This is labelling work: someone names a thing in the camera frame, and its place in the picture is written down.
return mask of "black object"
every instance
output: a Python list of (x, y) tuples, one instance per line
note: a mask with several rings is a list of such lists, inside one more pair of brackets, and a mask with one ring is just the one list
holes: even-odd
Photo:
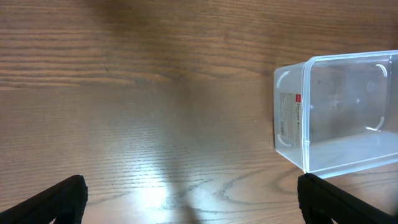
[(0, 224), (80, 224), (87, 199), (85, 179), (73, 175), (0, 213)]
[(298, 178), (298, 202), (306, 224), (397, 224), (394, 217), (313, 175)]

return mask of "transparent storage box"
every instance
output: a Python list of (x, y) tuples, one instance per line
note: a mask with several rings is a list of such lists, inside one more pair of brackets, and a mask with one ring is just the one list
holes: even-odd
[(278, 68), (277, 152), (321, 178), (398, 161), (397, 54), (320, 56)]

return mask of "product sticker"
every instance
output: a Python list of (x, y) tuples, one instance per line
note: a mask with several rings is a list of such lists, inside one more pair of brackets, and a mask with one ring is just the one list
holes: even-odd
[(301, 143), (301, 95), (279, 93), (280, 135)]

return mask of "wooden table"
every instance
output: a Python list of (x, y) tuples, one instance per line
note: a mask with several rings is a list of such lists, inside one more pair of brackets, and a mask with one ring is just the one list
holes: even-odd
[[(398, 47), (396, 0), (2, 0), (0, 210), (84, 175), (83, 223), (303, 223), (277, 67)], [(388, 213), (398, 165), (328, 179)]]

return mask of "barcode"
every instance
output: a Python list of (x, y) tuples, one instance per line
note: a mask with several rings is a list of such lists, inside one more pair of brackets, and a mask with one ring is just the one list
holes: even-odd
[(280, 121), (280, 134), (285, 135), (284, 121)]

